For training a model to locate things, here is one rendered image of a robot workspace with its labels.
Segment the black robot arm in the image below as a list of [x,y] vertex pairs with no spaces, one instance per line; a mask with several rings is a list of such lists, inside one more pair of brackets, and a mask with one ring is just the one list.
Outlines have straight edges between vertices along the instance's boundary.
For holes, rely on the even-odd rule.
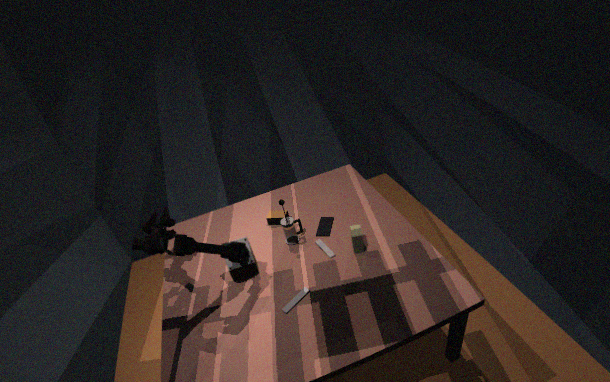
[[[245,258],[249,257],[249,249],[245,242],[230,241],[230,243],[208,244],[199,243],[192,237],[187,235],[176,234],[173,230],[164,230],[165,237],[159,236],[146,236],[145,238],[135,238],[132,242],[132,250],[144,250],[146,254],[161,254],[167,253],[171,256],[185,256],[191,255],[194,252],[207,253],[207,254],[219,254],[223,259],[228,261],[239,263],[243,262]],[[178,236],[178,237],[177,237]],[[174,240],[173,253],[168,250],[169,239]],[[150,252],[149,252],[150,251]],[[249,256],[248,256],[249,255]]]

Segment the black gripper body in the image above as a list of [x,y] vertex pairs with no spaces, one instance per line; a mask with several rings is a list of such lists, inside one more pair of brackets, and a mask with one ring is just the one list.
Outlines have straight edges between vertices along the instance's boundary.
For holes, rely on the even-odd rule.
[[142,225],[142,231],[149,233],[149,236],[159,236],[159,237],[165,237],[164,234],[164,230],[166,230],[166,228],[164,228],[164,226],[166,227],[172,227],[176,224],[176,220],[171,219],[169,217],[163,217],[160,220],[160,223],[152,226],[152,225]]

